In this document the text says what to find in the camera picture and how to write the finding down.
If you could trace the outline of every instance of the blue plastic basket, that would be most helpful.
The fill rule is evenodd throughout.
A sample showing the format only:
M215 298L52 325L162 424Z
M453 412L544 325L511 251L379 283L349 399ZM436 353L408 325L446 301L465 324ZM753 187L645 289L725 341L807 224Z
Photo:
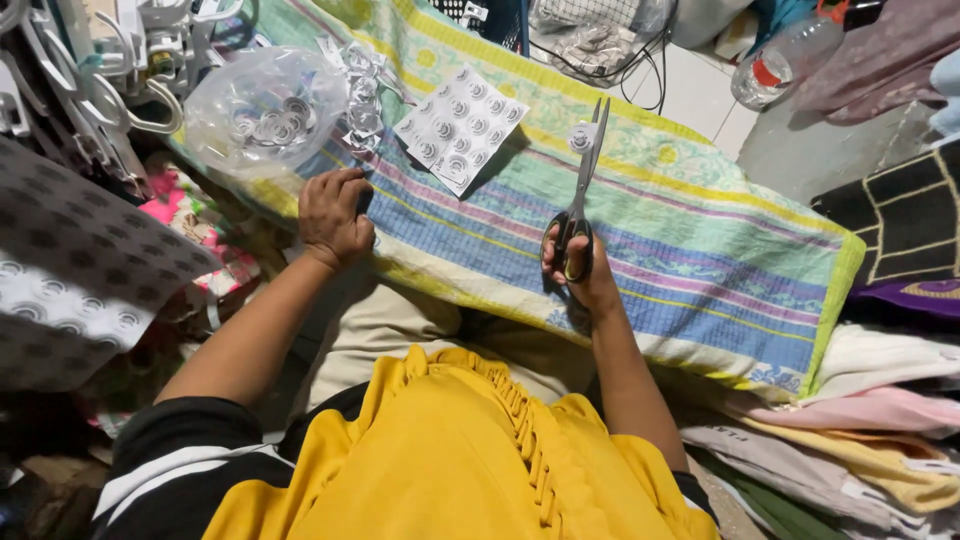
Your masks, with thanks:
M483 39L499 43L524 57L530 57L530 28L527 24L527 0L470 0L486 8L487 20L471 19L468 29ZM467 0L430 0L434 8L459 21Z

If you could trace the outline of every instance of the gray fabric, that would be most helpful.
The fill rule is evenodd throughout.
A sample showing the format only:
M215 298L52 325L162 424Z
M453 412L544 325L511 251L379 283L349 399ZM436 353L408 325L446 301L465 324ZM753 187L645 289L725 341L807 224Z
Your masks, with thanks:
M685 411L677 420L685 443L710 451L733 469L788 497L883 530L894 526L895 517L883 503L843 493L843 485L849 482L875 490L820 452L794 446L719 413Z
M670 41L692 49L717 37L752 0L678 0Z

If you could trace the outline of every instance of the water bottle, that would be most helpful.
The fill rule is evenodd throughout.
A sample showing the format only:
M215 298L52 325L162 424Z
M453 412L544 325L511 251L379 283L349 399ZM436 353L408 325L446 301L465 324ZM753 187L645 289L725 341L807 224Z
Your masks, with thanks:
M828 18L793 23L737 66L730 81L733 97L747 109L763 109L823 67L842 42L843 25Z

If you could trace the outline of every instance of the beige pants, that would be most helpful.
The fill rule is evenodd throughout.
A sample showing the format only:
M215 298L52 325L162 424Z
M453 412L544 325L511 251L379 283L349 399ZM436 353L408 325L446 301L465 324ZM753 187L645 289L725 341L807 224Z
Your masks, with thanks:
M428 355L463 347L502 360L515 381L548 404L570 392L584 392L596 371L588 349L558 335L464 310L373 276L334 321L300 389L294 414L370 380L375 360L404 357L415 343Z

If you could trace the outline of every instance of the colorful blanket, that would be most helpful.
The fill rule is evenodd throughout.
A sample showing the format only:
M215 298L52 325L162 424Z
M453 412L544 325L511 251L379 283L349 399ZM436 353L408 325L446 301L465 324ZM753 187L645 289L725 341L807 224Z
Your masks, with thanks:
M564 292L545 289L538 260L542 229L576 184L580 157L567 149L565 133L591 115L601 92L467 34L426 0L255 4L255 18L244 16L274 43L316 49L314 38L325 35L368 43L415 99L467 61L531 107L464 200L417 168L388 129L364 163L376 189L369 210L375 253L392 280L587 344ZM219 38L248 40L241 26L218 30ZM409 110L390 91L382 101L388 126ZM355 164L331 140L298 177L240 184L208 172L251 204L292 220L300 177ZM607 243L648 358L769 401L811 393L863 258L856 236L750 184L688 128L616 99L587 215Z

